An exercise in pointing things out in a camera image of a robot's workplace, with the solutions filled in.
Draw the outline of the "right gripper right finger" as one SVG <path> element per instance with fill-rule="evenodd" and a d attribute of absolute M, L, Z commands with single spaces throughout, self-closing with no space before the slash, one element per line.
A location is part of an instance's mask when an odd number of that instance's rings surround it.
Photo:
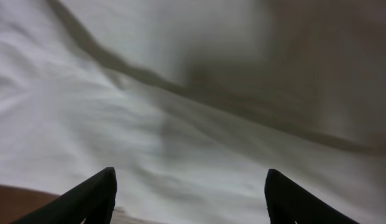
<path fill-rule="evenodd" d="M 276 169 L 268 170 L 264 193 L 271 224 L 358 224 Z"/>

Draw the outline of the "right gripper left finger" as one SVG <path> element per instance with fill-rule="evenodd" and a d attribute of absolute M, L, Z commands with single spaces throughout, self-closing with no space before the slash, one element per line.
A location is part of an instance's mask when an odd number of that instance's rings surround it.
<path fill-rule="evenodd" d="M 107 167 L 12 224 L 110 224 L 116 192 L 116 172 Z"/>

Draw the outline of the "white t-shirt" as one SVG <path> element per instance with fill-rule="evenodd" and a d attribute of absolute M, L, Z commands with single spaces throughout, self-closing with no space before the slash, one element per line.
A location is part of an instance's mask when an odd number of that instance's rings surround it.
<path fill-rule="evenodd" d="M 386 223 L 386 1 L 0 1 L 0 185 L 117 172 L 157 223 L 268 223 L 277 169 Z"/>

